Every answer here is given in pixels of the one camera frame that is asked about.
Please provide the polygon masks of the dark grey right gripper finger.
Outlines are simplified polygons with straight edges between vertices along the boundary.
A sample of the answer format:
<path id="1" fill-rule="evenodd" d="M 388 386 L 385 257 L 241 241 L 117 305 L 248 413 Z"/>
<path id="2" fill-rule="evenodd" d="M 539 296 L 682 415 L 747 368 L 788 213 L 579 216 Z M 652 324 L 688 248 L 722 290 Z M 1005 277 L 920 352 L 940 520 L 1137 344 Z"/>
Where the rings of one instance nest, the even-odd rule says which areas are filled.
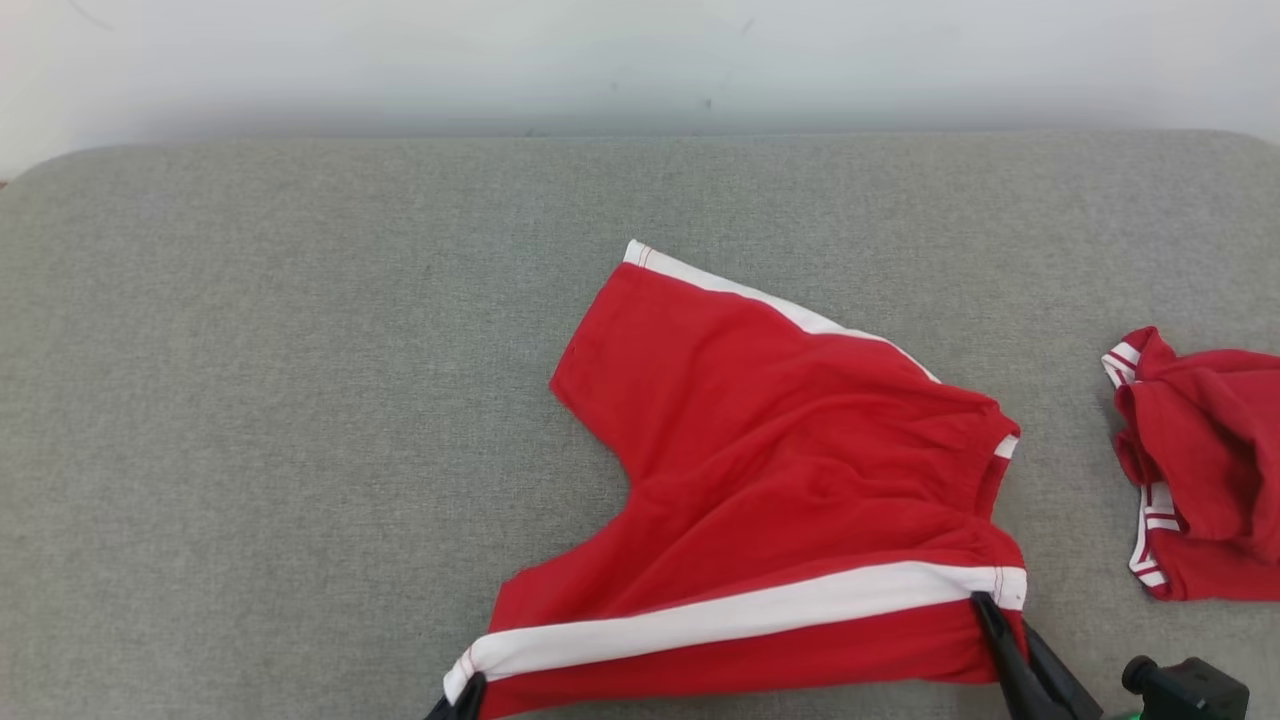
<path id="1" fill-rule="evenodd" d="M 1062 719 L 1055 701 L 1030 662 L 1027 624 L 1011 618 L 988 592 L 970 593 L 970 605 L 995 664 L 1010 719 Z"/>
<path id="2" fill-rule="evenodd" d="M 1024 629 L 1027 688 L 1020 719 L 1101 719 L 1103 710 L 1096 698 L 1030 624 L 1024 623 Z"/>

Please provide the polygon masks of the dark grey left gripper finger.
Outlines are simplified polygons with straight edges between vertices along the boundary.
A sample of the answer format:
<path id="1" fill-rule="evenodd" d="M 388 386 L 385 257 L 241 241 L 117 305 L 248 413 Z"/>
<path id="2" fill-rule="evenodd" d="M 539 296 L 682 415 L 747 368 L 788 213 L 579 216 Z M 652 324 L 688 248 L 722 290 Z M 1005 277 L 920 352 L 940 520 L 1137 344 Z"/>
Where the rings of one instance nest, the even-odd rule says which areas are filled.
<path id="1" fill-rule="evenodd" d="M 474 674 L 466 680 L 460 693 L 449 700 L 443 694 L 425 716 L 426 720 L 476 720 L 480 719 L 483 701 L 486 694 L 488 680 L 483 673 Z"/>

